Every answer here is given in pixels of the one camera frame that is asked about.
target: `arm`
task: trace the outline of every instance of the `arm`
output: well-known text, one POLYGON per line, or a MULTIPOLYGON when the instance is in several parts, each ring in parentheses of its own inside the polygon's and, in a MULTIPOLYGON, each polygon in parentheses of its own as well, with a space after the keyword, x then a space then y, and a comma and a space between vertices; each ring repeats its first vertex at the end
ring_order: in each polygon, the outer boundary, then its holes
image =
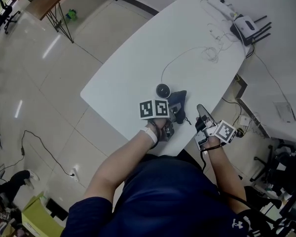
MULTIPOLYGON (((204 145, 205 148, 214 147, 220 143, 220 140, 212 136, 209 138, 209 142, 204 145)), ((229 194, 237 196, 243 200, 246 200, 246 192, 241 183, 239 176, 231 165, 222 147, 210 150, 208 152, 209 159, 211 161, 218 187, 229 194)), ((249 209, 243 203, 228 197, 227 202, 229 207, 235 212, 240 213, 249 209)))
MULTIPOLYGON (((165 124, 165 119, 155 119, 154 122, 161 129, 165 124)), ((147 124, 155 134, 153 125, 147 124)), ((84 198, 101 197, 113 202, 116 188, 134 170, 139 161, 153 146, 153 140, 144 131, 140 131, 136 136, 124 146, 110 155, 95 172, 84 198)))

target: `wall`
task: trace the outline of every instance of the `wall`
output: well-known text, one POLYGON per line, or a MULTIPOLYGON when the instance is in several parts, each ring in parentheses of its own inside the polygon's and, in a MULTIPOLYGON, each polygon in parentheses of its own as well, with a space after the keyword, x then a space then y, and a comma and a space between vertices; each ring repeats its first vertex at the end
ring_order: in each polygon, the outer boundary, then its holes
MULTIPOLYGON (((138 0, 158 11, 175 0, 138 0)), ((296 114, 296 0, 226 0, 236 10, 257 19, 267 15, 272 35, 257 44, 257 54, 280 83, 296 114)), ((273 102, 284 98, 263 64, 252 57, 239 74, 248 83, 243 101, 260 118, 272 137, 296 141, 296 122, 283 123, 273 102)))

